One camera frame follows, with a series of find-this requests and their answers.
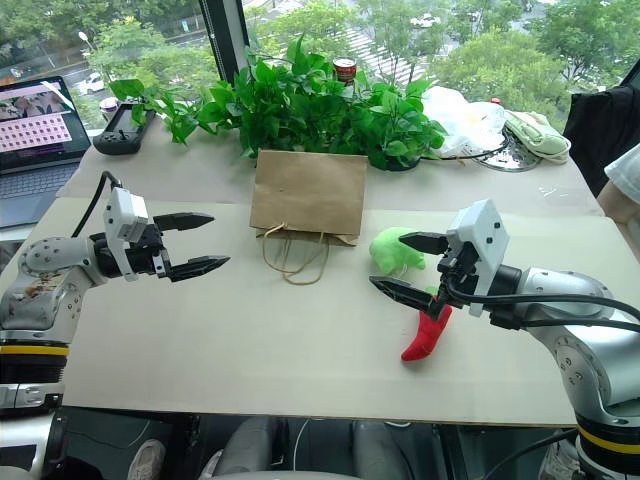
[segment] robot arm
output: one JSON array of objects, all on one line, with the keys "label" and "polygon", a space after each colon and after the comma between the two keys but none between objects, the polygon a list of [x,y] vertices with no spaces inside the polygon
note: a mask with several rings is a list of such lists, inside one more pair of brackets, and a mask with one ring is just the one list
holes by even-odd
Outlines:
[{"label": "robot arm", "polygon": [[[104,179],[112,191],[104,211],[105,233],[77,237],[97,201]],[[32,478],[47,475],[63,458],[62,372],[90,288],[140,273],[172,282],[204,275],[229,257],[206,256],[172,265],[164,231],[197,228],[213,221],[178,213],[148,223],[142,197],[132,195],[105,172],[72,238],[40,240],[18,259],[18,277],[0,299],[0,452],[2,465]]]},{"label": "robot arm", "polygon": [[491,323],[524,329],[556,359],[578,423],[587,478],[640,475],[640,312],[598,280],[576,272],[503,265],[508,235],[493,203],[462,210],[446,234],[414,233],[400,241],[443,255],[437,296],[391,277],[371,282],[399,303],[438,318],[444,305],[489,312]]}]

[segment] laptop screen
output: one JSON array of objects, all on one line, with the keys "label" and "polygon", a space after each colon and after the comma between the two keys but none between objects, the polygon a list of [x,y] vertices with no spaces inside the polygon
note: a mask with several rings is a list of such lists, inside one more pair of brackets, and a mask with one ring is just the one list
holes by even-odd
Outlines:
[{"label": "laptop screen", "polygon": [[80,158],[90,142],[62,77],[0,87],[0,170]]}]

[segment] laptop keyboard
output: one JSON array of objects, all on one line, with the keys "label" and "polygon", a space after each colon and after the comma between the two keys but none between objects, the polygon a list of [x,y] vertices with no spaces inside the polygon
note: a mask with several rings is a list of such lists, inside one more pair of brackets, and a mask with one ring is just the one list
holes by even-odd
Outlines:
[{"label": "laptop keyboard", "polygon": [[64,165],[0,177],[0,199],[57,191],[71,178],[76,168],[77,164]]}]

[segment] plant pot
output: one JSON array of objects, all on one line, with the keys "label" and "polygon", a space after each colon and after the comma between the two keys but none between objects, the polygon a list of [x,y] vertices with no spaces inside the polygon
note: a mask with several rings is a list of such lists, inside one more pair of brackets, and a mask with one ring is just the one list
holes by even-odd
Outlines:
[{"label": "plant pot", "polygon": [[402,161],[404,164],[398,161],[397,157],[387,156],[387,170],[390,172],[404,172],[406,170],[411,170],[412,168],[416,168],[420,163],[420,157],[415,157],[412,159],[403,158]]}]

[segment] yellow ring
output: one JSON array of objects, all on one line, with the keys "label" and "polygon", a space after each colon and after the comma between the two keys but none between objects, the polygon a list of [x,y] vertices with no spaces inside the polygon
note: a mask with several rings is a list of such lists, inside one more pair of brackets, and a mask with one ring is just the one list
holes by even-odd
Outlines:
[{"label": "yellow ring", "polygon": [[610,442],[609,440],[603,440],[601,438],[596,437],[595,435],[590,434],[584,428],[578,425],[578,431],[580,435],[589,440],[594,445],[597,445],[605,450],[610,450],[616,453],[626,453],[630,455],[638,455],[640,454],[640,445],[628,445],[625,443],[615,443]]},{"label": "yellow ring", "polygon": [[47,347],[42,345],[0,345],[1,355],[69,355],[69,347]]}]

